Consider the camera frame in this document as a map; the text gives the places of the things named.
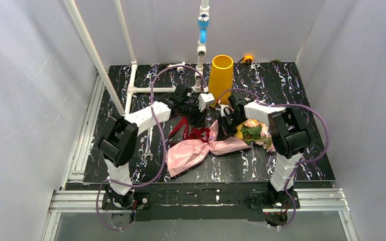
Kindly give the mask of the red printed ribbon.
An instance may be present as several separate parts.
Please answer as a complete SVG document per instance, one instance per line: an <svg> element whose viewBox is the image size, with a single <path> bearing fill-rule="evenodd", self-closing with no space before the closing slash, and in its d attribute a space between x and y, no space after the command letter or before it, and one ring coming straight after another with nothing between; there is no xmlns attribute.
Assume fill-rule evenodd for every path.
<svg viewBox="0 0 386 241"><path fill-rule="evenodd" d="M200 140L204 143L210 141L210 128L194 128L190 127L187 118L183 117L180 122L169 133L168 139L171 140L175 134L177 134L182 128L183 140Z"/></svg>

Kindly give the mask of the pink paper flower bouquet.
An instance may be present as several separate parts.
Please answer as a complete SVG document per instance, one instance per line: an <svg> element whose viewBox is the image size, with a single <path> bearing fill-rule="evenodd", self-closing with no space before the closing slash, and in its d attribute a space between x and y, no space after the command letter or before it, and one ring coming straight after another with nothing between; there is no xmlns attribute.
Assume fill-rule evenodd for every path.
<svg viewBox="0 0 386 241"><path fill-rule="evenodd" d="M211 153L216 156L248 149L254 144L262 146L268 153L274 153L269 126L255 119L247 119L235 128L234 136L217 140L218 121L209 128L184 130L184 140L169 148L167 168L170 177L175 177L189 168L200 164Z"/></svg>

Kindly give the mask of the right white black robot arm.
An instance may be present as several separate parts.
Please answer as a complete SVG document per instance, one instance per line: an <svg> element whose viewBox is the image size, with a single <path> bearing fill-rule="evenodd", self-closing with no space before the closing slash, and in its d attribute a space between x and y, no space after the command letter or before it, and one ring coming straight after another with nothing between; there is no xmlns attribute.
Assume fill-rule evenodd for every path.
<svg viewBox="0 0 386 241"><path fill-rule="evenodd" d="M218 117L218 140L237 133L237 126L255 119L267 125L276 151L274 173L270 184L274 191L288 191L293 186L293 175L305 149L312 141L302 115L300 104L270 105L263 101L242 98L234 93L229 105L221 109Z"/></svg>

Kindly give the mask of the small white pipe elbow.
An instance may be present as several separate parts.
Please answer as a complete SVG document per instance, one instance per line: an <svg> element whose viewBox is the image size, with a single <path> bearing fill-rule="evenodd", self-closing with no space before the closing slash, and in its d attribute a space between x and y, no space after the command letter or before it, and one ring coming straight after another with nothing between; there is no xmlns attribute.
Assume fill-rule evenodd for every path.
<svg viewBox="0 0 386 241"><path fill-rule="evenodd" d="M181 63L170 63L167 65L168 68L173 68L176 70L177 74L178 75L181 75L181 74L184 74L185 73L185 68L184 68L184 65L186 64L186 62L181 62Z"/></svg>

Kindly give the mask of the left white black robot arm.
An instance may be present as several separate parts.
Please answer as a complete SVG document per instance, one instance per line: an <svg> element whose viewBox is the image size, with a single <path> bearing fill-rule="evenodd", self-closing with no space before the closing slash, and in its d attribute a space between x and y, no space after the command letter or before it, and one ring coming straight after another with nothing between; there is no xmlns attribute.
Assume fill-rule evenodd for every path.
<svg viewBox="0 0 386 241"><path fill-rule="evenodd" d="M98 140L98 148L108 168L111 190L125 196L134 187L128 163L140 134L178 116L186 118L192 127L204 127L207 108L214 101L210 93L194 92L190 87L179 85L174 92L158 97L144 109L120 118L109 117Z"/></svg>

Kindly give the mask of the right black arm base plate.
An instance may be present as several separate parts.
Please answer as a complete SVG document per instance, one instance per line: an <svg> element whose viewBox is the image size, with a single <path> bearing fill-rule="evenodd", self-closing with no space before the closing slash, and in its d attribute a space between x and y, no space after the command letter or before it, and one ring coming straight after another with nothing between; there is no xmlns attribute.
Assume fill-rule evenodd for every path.
<svg viewBox="0 0 386 241"><path fill-rule="evenodd" d="M251 209L281 208L282 206L286 208L287 203L288 209L293 208L294 204L296 208L300 208L297 192L292 188L287 191L294 200L289 198L284 191L252 191L249 192L245 198L245 203L248 204Z"/></svg>

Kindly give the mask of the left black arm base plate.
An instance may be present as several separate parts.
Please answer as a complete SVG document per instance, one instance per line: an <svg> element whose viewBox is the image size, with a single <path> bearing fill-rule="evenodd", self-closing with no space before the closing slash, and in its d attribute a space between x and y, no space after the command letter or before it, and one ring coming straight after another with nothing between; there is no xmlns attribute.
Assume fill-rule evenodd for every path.
<svg viewBox="0 0 386 241"><path fill-rule="evenodd" d="M126 195L105 192L100 208L103 210L148 210L151 206L151 194L148 192L129 191Z"/></svg>

